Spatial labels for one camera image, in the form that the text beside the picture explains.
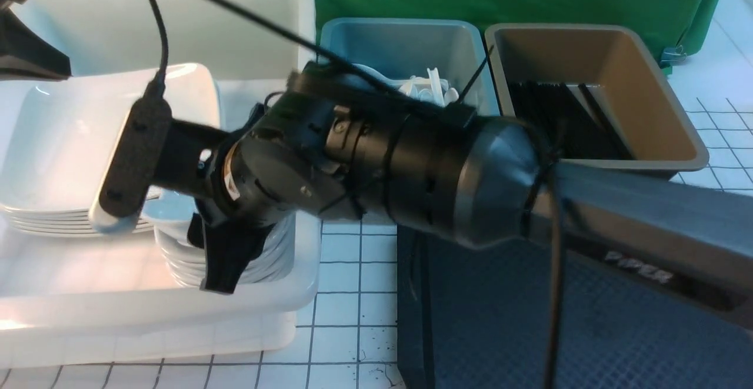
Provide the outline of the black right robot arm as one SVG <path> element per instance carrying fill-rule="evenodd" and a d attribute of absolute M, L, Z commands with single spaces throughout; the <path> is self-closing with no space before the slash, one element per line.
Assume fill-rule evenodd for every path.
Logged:
<path fill-rule="evenodd" d="M 630 273 L 751 329 L 751 198 L 562 162 L 530 126 L 437 107 L 354 69 L 307 64 L 212 157 L 186 234 L 202 289 L 231 294 L 274 226 L 366 213 L 474 251 L 511 239 Z"/>

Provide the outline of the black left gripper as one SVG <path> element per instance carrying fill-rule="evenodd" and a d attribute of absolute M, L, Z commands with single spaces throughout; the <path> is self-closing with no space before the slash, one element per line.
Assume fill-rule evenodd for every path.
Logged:
<path fill-rule="evenodd" d="M 72 76 L 67 55 L 46 43 L 15 14 L 11 5 L 27 0 L 1 0 L 1 81 L 64 81 Z"/>

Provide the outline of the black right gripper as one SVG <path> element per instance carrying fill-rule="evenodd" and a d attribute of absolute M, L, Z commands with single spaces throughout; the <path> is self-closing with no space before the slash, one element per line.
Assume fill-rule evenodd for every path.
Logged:
<path fill-rule="evenodd" d="M 334 99 L 353 86 L 341 67 L 308 64 L 291 75 L 273 107 L 255 110 L 221 144 L 212 196 L 196 202 L 188 230 L 190 244 L 205 251 L 200 290 L 234 294 L 275 225 L 296 210 L 328 220 L 354 217 L 349 167 L 326 149 Z"/>

